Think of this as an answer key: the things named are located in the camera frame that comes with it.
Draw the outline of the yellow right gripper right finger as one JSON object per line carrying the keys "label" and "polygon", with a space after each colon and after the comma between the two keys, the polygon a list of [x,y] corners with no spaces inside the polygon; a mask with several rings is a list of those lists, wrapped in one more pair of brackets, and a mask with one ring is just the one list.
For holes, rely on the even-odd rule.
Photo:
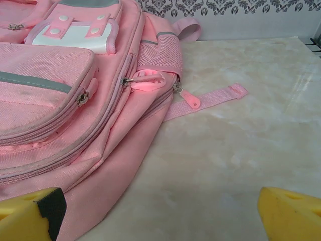
{"label": "yellow right gripper right finger", "polygon": [[268,241],[321,241],[321,198],[263,187],[257,209]]}

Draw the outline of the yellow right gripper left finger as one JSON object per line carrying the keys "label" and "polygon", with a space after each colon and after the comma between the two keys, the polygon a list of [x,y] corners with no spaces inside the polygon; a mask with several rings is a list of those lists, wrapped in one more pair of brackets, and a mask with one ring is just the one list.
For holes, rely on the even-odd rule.
{"label": "yellow right gripper left finger", "polygon": [[56,241],[66,209],[59,187],[0,201],[0,241]]}

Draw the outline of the pink school backpack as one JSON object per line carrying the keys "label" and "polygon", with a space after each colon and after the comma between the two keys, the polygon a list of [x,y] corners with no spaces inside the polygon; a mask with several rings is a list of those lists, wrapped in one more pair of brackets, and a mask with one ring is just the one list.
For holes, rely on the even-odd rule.
{"label": "pink school backpack", "polygon": [[0,0],[0,200],[60,188],[56,241],[102,221],[163,122],[247,94],[181,88],[181,43],[200,34],[136,0]]}

